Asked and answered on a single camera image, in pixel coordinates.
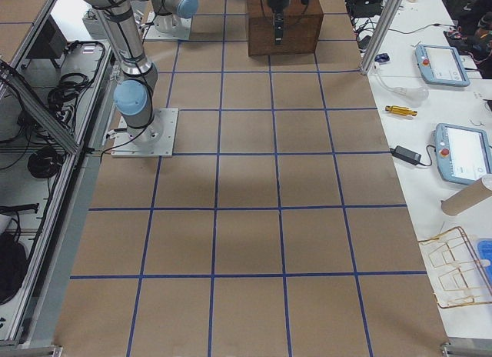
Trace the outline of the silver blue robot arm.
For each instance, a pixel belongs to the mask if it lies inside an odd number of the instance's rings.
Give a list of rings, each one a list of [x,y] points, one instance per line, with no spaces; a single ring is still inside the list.
[[[180,28],[198,10],[198,0],[151,0],[158,32],[168,33]]]
[[[174,14],[175,8],[183,0],[84,0],[94,10],[101,14],[103,29],[115,54],[119,55],[122,71],[125,76],[133,78],[149,87],[147,96],[152,97],[157,81],[157,69],[146,55],[142,38],[134,20],[131,2],[151,1],[163,4],[156,12],[165,15]]]

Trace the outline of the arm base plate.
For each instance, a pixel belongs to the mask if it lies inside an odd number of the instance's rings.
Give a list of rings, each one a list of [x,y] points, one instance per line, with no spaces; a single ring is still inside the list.
[[[172,157],[178,124],[177,108],[155,108],[154,120],[140,135],[130,128],[115,136],[116,147],[111,150],[115,158]]]
[[[146,26],[143,39],[149,41],[187,41],[191,33],[191,18],[176,15],[157,16]]]

